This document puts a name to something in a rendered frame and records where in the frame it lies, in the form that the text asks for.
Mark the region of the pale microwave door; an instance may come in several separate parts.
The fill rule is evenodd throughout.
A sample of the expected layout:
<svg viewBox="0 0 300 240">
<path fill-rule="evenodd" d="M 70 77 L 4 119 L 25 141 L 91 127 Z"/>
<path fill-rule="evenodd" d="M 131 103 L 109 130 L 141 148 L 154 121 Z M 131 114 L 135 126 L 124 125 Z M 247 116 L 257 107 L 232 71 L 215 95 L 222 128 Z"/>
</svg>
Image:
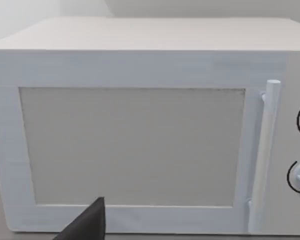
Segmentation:
<svg viewBox="0 0 300 240">
<path fill-rule="evenodd" d="M 282 51 L 0 49 L 0 193 L 13 232 L 98 197 L 111 234 L 247 231 Z"/>
</svg>

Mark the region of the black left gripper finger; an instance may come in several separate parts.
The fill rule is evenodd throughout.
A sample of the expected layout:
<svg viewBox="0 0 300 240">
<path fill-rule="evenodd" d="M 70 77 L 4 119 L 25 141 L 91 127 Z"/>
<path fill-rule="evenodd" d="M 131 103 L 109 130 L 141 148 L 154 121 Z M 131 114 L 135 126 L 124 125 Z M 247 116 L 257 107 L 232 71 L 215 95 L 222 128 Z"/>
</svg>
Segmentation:
<svg viewBox="0 0 300 240">
<path fill-rule="evenodd" d="M 52 240 L 105 240 L 105 198 L 98 197 Z"/>
</svg>

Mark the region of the pale microwave oven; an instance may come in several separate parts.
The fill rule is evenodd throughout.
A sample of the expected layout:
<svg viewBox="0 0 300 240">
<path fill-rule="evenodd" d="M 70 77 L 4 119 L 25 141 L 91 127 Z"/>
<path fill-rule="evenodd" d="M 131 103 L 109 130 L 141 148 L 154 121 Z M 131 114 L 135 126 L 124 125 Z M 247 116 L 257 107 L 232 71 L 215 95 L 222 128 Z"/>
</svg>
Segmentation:
<svg viewBox="0 0 300 240">
<path fill-rule="evenodd" d="M 300 23 L 284 18 L 58 17 L 0 40 L 0 50 L 284 52 L 260 232 L 300 235 L 300 194 L 287 172 L 300 163 Z"/>
</svg>

